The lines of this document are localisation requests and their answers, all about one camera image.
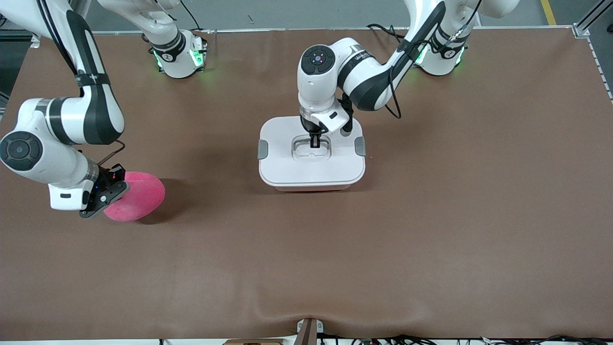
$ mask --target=yellow tape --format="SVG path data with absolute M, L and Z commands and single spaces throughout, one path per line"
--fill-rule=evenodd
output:
M 545 11 L 545 17 L 547 18 L 547 24 L 557 25 L 555 22 L 554 12 L 551 11 L 551 5 L 549 4 L 549 0 L 541 0 L 541 5 L 543 5 L 543 11 Z

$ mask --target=brown tabletop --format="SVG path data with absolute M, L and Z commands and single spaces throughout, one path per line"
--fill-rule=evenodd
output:
M 345 192 L 259 177 L 262 124 L 297 115 L 305 48 L 370 31 L 228 33 L 173 80 L 138 36 L 99 36 L 126 117 L 110 163 L 160 177 L 137 223 L 49 208 L 0 168 L 0 339 L 288 335 L 613 337 L 613 107 L 570 29 L 477 30 L 447 77 L 411 71 L 404 117 L 357 112 L 367 172 Z M 50 41 L 30 50 L 0 134 L 28 98 L 76 96 Z M 94 159 L 110 147 L 82 147 Z

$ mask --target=robotic arm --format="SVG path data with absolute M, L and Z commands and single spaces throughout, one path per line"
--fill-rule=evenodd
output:
M 166 12 L 180 0 L 98 0 L 143 31 L 160 68 L 173 78 L 189 77 L 204 65 L 207 44 L 188 30 L 179 30 Z
M 129 188 L 120 165 L 105 169 L 72 147 L 109 145 L 124 130 L 94 37 L 66 0 L 2 0 L 0 12 L 56 42 L 81 92 L 25 101 L 15 129 L 0 141 L 0 159 L 13 172 L 48 184 L 53 209 L 91 217 Z
M 298 99 L 302 126 L 319 148 L 324 133 L 348 135 L 352 128 L 352 105 L 374 111 L 387 104 L 413 63 L 432 74 L 451 72 L 464 49 L 477 8 L 502 17 L 519 0 L 404 0 L 411 17 L 408 34 L 388 62 L 380 64 L 351 38 L 307 49 L 298 66 Z M 336 99 L 336 89 L 343 99 Z

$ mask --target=velcro strap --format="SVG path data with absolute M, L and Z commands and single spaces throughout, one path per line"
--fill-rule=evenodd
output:
M 79 87 L 111 84 L 108 74 L 77 74 L 75 80 Z

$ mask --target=pink ball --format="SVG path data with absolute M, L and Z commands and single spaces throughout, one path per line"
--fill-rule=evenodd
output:
M 145 172 L 126 172 L 130 190 L 104 210 L 117 222 L 133 222 L 153 212 L 164 200 L 166 189 L 157 177 Z

